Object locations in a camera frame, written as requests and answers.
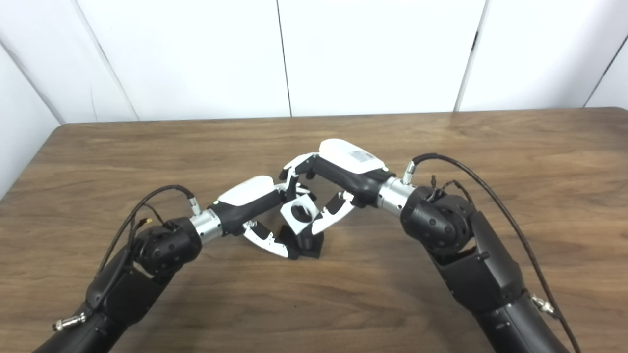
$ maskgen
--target sticker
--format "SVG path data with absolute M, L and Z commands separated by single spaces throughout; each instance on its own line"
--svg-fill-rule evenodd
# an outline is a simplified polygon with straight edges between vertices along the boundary
M 348 155 L 353 157 L 356 161 L 358 161 L 360 163 L 364 163 L 364 162 L 368 162 L 368 161 L 377 159 L 377 157 L 375 157 L 374 155 L 368 153 L 367 151 L 364 151 L 363 149 L 360 149 L 358 151 L 349 152 Z

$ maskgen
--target silver metal coupling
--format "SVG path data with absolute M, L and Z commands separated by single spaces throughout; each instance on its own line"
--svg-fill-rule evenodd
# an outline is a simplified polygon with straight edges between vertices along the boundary
M 560 316 L 558 315 L 558 313 L 556 313 L 556 310 L 554 309 L 554 307 L 549 301 L 541 299 L 532 293 L 530 293 L 530 300 L 532 300 L 532 302 L 534 303 L 534 306 L 536 306 L 536 308 L 540 312 L 546 313 L 556 320 L 560 318 Z
M 408 163 L 408 166 L 406 167 L 406 171 L 403 172 L 403 177 L 401 178 L 401 183 L 403 185 L 410 185 L 415 169 L 416 166 L 414 165 L 414 162 L 410 161 L 410 163 Z
M 192 212 L 194 213 L 194 215 L 200 215 L 200 206 L 198 205 L 196 197 L 189 198 L 188 201 L 190 202 L 190 206 L 192 207 Z
M 84 323 L 85 321 L 87 321 L 87 316 L 85 316 L 85 313 L 80 313 L 72 317 L 64 318 L 63 320 L 58 320 L 52 325 L 52 330 L 58 332 L 69 327 Z

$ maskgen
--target wood grain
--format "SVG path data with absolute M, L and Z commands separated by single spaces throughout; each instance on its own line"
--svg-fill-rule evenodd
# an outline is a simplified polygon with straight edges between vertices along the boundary
M 84 299 L 131 207 L 169 183 L 204 205 L 254 175 L 275 177 L 327 138 L 401 173 L 436 151 L 473 168 L 527 232 L 585 352 L 628 345 L 628 112 L 620 109 L 71 124 L 58 128 L 0 202 L 0 352 L 30 352 Z M 468 186 L 528 286 L 541 290 L 513 231 L 448 165 L 414 179 Z M 310 182 L 321 200 L 336 188 Z M 167 193 L 165 217 L 188 214 Z M 278 212 L 265 223 L 278 229 Z M 549 323 L 566 342 L 556 322 Z M 375 209 L 326 233 L 319 260 L 286 261 L 226 237 L 209 243 L 114 352 L 490 352 L 422 247 Z

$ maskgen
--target white wall panel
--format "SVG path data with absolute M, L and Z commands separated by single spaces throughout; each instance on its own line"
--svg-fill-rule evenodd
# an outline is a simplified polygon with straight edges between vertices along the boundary
M 0 47 L 0 198 L 59 126 Z
M 484 0 L 279 0 L 294 116 L 452 111 Z
M 609 71 L 589 99 L 587 107 L 628 109 L 628 45 L 617 54 Z
M 136 119 L 72 1 L 0 0 L 0 40 L 66 122 Z
M 79 0 L 142 120 L 289 116 L 275 0 Z
M 626 33 L 625 0 L 490 0 L 460 110 L 582 107 Z

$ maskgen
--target cable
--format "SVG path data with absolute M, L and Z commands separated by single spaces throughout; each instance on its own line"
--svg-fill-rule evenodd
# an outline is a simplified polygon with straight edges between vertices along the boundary
M 464 193 L 464 194 L 465 194 L 465 197 L 467 198 L 467 201 L 469 202 L 469 204 L 470 204 L 471 206 L 474 206 L 474 207 L 475 207 L 475 204 L 473 203 L 473 199 L 471 198 L 471 194 L 469 194 L 469 192 L 467 191 L 467 189 L 465 189 L 465 187 L 463 187 L 463 186 L 462 186 L 462 184 L 461 184 L 458 180 L 456 180 L 456 179 L 454 179 L 454 180 L 450 180 L 449 182 L 446 182 L 446 183 L 445 183 L 442 187 L 440 187 L 440 191 L 441 191 L 441 192 L 444 192 L 444 191 L 445 191 L 445 189 L 446 189 L 449 185 L 451 185 L 451 184 L 456 185 L 456 187 L 457 187 L 457 188 L 459 188 L 460 190 L 462 190 L 462 193 Z
M 157 210 L 153 206 L 150 206 L 149 204 L 144 204 L 144 207 L 147 207 L 147 208 L 151 209 L 151 211 L 153 211 L 153 214 L 155 215 L 155 218 L 157 218 L 159 223 L 161 223 L 161 224 L 165 223 L 163 221 L 163 218 L 161 218 L 161 216 L 159 215 L 159 212 L 157 212 Z
M 138 202 L 138 204 L 133 208 L 131 213 L 126 217 L 124 222 L 122 222 L 122 225 L 120 226 L 120 228 L 116 232 L 116 235 L 114 236 L 113 240 L 111 241 L 111 244 L 109 245 L 109 248 L 107 248 L 107 251 L 105 252 L 104 257 L 102 258 L 102 261 L 100 262 L 100 266 L 98 268 L 98 271 L 96 272 L 96 277 L 98 277 L 98 275 L 102 272 L 102 270 L 104 269 L 105 265 L 107 264 L 107 261 L 109 260 L 109 257 L 111 256 L 111 253 L 113 252 L 113 249 L 116 247 L 116 244 L 117 244 L 118 240 L 122 236 L 122 232 L 124 232 L 125 228 L 128 225 L 130 225 L 130 227 L 129 227 L 129 235 L 128 235 L 128 238 L 127 238 L 127 244 L 126 244 L 126 247 L 124 248 L 124 252 L 122 254 L 122 260 L 118 263 L 118 265 L 117 265 L 117 267 L 116 267 L 116 269 L 114 271 L 114 274 L 111 276 L 111 279 L 109 280 L 107 286 L 105 286 L 105 289 L 100 294 L 100 298 L 96 301 L 96 304 L 94 304 L 94 306 L 92 307 L 91 311 L 87 314 L 88 316 L 91 315 L 92 312 L 96 311 L 100 307 L 100 305 L 102 304 L 102 301 L 104 300 L 104 298 L 107 297 L 107 294 L 109 294 L 109 292 L 113 288 L 114 284 L 116 283 L 117 278 L 122 273 L 122 269 L 124 268 L 124 265 L 127 264 L 127 262 L 129 261 L 129 257 L 133 253 L 131 251 L 131 247 L 133 246 L 133 240 L 135 240 L 135 234 L 137 232 L 137 229 L 140 228 L 142 225 L 144 225 L 146 223 L 146 219 L 143 219 L 143 220 L 140 220 L 140 222 L 136 225 L 136 223 L 135 223 L 135 216 L 136 216 L 137 212 L 143 206 L 147 206 L 149 209 L 151 209 L 155 213 L 155 217 L 157 217 L 160 220 L 160 222 L 163 223 L 163 220 L 161 220 L 161 217 L 159 216 L 159 213 L 157 213 L 157 211 L 152 206 L 148 205 L 146 202 L 149 199 L 151 199 L 152 197 L 154 197 L 155 195 L 157 195 L 157 194 L 159 194 L 161 192 L 164 192 L 166 190 L 178 190 L 178 191 L 184 193 L 185 196 L 188 198 L 188 200 L 191 200 L 191 199 L 194 198 L 194 194 L 191 191 L 189 191 L 189 189 L 187 189 L 187 188 L 185 188 L 185 187 L 183 187 L 181 185 L 167 185 L 165 187 L 161 187 L 161 188 L 158 188 L 156 190 L 153 190 L 152 192 L 148 193 L 148 195 L 146 195 L 140 202 Z
M 138 204 L 133 208 L 133 210 L 131 211 L 131 213 L 126 217 L 126 219 L 124 220 L 124 222 L 122 222 L 122 225 L 120 226 L 120 228 L 118 229 L 118 231 L 116 232 L 116 235 L 114 236 L 113 240 L 111 241 L 111 244 L 109 245 L 109 247 L 107 248 L 107 251 L 105 252 L 105 256 L 102 258 L 102 261 L 100 262 L 100 266 L 98 266 L 98 271 L 96 271 L 96 276 L 98 276 L 98 274 L 100 272 L 102 272 L 102 269 L 105 268 L 105 265 L 107 264 L 107 261 L 109 260 L 109 256 L 111 256 L 111 253 L 113 252 L 114 248 L 116 247 L 116 244 L 118 242 L 118 240 L 120 239 L 120 237 L 122 236 L 122 232 L 124 232 L 124 229 L 126 228 L 126 226 L 129 224 L 129 222 L 131 221 L 131 218 L 135 217 L 135 214 L 139 211 L 139 209 L 148 201 L 150 200 L 152 197 L 154 197 L 155 195 L 157 195 L 158 193 L 164 192 L 166 190 L 178 190 L 181 191 L 182 193 L 185 194 L 185 196 L 188 198 L 188 200 L 194 198 L 194 194 L 189 191 L 187 188 L 181 186 L 181 185 L 167 185 L 165 187 L 161 187 L 159 189 L 153 190 L 152 192 L 150 192 L 148 195 L 146 195 L 140 202 L 138 202 Z
M 478 183 L 490 195 L 490 197 L 493 199 L 495 204 L 502 211 L 504 216 L 506 216 L 506 219 L 508 220 L 508 222 L 510 222 L 512 228 L 517 233 L 519 240 L 521 240 L 521 244 L 523 245 L 523 248 L 528 254 L 528 257 L 530 258 L 530 262 L 532 263 L 532 267 L 534 268 L 534 271 L 536 272 L 536 276 L 539 278 L 539 282 L 541 283 L 541 286 L 543 287 L 543 291 L 545 292 L 545 295 L 548 297 L 549 302 L 554 306 L 554 309 L 559 317 L 558 320 L 562 324 L 563 329 L 565 330 L 565 333 L 567 333 L 567 336 L 569 337 L 569 341 L 571 342 L 573 346 L 573 350 L 576 353 L 582 353 L 582 351 L 580 350 L 580 346 L 578 345 L 578 341 L 576 340 L 576 337 L 573 335 L 573 332 L 571 331 L 571 327 L 569 326 L 569 323 L 567 322 L 567 319 L 565 318 L 565 316 L 563 315 L 563 312 L 558 307 L 558 303 L 556 302 L 556 299 L 554 298 L 554 295 L 552 294 L 550 290 L 550 286 L 545 280 L 545 276 L 543 276 L 543 272 L 541 271 L 541 266 L 539 266 L 539 263 L 536 259 L 536 256 L 534 255 L 534 252 L 532 251 L 532 247 L 530 246 L 528 239 L 526 238 L 525 234 L 523 234 L 523 231 L 521 230 L 517 222 L 514 220 L 511 213 L 508 211 L 508 209 L 504 205 L 504 203 L 499 199 L 497 194 L 495 194 L 495 192 L 490 188 L 490 186 L 486 184 L 471 169 L 469 169 L 467 166 L 465 166 L 461 162 L 454 160 L 453 158 L 439 155 L 437 153 L 426 153 L 424 155 L 419 155 L 419 156 L 414 157 L 412 159 L 412 163 L 414 163 L 414 166 L 416 167 L 419 163 L 424 162 L 426 160 L 442 160 L 442 161 L 446 161 L 450 164 L 457 166 L 459 169 L 461 169 L 466 174 L 468 174 L 473 180 L 475 180 L 475 182 Z

